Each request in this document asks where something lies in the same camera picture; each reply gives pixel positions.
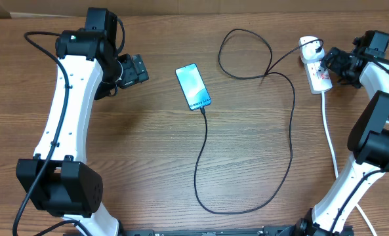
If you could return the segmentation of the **blue Galaxy smartphone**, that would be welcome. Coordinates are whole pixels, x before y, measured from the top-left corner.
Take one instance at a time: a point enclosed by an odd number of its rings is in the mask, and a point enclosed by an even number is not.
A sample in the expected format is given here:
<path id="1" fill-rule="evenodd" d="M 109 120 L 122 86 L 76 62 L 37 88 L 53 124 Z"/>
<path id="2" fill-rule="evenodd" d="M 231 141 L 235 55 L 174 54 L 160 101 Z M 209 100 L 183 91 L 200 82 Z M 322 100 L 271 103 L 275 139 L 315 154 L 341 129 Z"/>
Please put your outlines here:
<path id="1" fill-rule="evenodd" d="M 196 64 L 177 68 L 175 73 L 190 110 L 211 105 L 212 99 Z"/>

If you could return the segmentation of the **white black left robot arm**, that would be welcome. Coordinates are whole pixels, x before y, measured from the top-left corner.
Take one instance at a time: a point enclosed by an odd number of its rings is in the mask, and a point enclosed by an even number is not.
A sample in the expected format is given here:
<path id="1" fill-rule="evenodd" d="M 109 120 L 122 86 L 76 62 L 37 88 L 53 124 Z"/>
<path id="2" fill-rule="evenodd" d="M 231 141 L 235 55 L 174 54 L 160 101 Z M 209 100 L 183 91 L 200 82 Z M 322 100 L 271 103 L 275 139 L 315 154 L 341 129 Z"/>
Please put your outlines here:
<path id="1" fill-rule="evenodd" d="M 84 27 L 56 34 L 56 88 L 44 133 L 30 159 L 19 159 L 16 177 L 25 202 L 73 224 L 80 235 L 123 235 L 122 223 L 102 203 L 103 182 L 88 167 L 87 130 L 92 105 L 148 80 L 140 55 L 123 54 L 122 21 L 91 7 Z"/>

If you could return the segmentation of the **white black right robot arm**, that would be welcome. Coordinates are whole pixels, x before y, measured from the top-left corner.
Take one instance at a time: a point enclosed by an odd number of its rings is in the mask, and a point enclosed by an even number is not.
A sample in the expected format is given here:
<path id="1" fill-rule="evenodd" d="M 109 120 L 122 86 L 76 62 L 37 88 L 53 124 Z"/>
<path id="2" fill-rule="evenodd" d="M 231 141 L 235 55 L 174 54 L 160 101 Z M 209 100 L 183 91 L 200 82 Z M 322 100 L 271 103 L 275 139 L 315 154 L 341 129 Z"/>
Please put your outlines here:
<path id="1" fill-rule="evenodd" d="M 336 47 L 325 52 L 321 39 L 299 39 L 307 76 L 318 78 L 308 81 L 312 93 L 324 93 L 322 83 L 329 80 L 332 71 L 341 84 L 363 87 L 370 101 L 349 134 L 350 155 L 334 184 L 305 217 L 284 229 L 282 235 L 352 235 L 352 227 L 345 224 L 349 214 L 365 192 L 389 172 L 389 34 L 369 30 L 353 44 L 351 52 Z"/>

